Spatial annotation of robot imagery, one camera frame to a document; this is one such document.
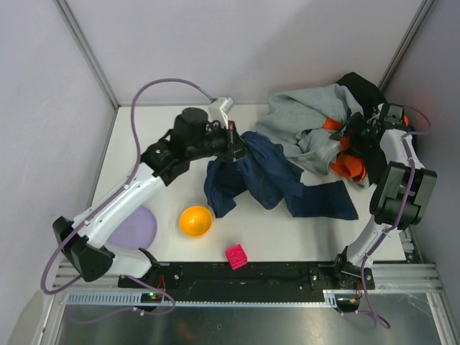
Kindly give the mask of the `dark blue cloth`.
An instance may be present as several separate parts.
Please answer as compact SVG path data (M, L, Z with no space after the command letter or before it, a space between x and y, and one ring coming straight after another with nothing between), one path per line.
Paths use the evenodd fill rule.
M343 181L304 185L300 181L303 169L288 161L280 144L251 131L241 137L248 155L236 162L217 158L207 166L203 190L217 218L232 211L235 198L246 191L267 210L284 201L296 218L359 218Z

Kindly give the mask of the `black cloth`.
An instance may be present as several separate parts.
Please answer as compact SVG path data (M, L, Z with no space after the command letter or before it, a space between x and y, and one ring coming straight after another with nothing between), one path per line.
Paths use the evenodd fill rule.
M355 72L347 73L337 81L340 86L346 87L357 103L362 107L361 111L350 111L349 118L356 112L362 113L365 117L369 118L375 112L375 109L380 104L386 104L387 100L375 84L369 82L367 79L361 77ZM408 131L413 127L409 125L408 117L405 120L408 122ZM369 184L368 179L365 179L362 184Z

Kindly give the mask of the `grey cloth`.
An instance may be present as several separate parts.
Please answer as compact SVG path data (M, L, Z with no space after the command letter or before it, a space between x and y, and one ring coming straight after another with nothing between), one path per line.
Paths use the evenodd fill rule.
M337 83L325 87L276 93L268 101L269 113L254 130L272 143L280 144L284 155L311 173L327 175L339 162L341 143L324 126L328 120L339 127L363 108L349 89Z

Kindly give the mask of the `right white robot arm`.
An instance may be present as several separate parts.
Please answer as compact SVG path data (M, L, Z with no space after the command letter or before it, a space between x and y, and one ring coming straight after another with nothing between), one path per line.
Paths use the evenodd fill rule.
M418 159L413 147L415 136L404 106L394 103L380 104L369 118L353 114L330 136L348 142L349 153L362 159L370 181L377 185L369 204L369 222L335 259L336 287L366 286L377 248L392 232L403 231L422 219L437 174Z

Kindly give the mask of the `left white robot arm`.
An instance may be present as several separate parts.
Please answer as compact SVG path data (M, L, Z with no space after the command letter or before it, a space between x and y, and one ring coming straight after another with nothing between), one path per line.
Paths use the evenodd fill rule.
M186 173L192 161L216 156L235 162L248 152L233 121L209 121L202 109L184 109L172 129L137 154L126 182L74 219L61 216L53 223L60 250L86 282L106 274L144 277L157 266L156 259L142 248L108 244L114 230L145 201Z

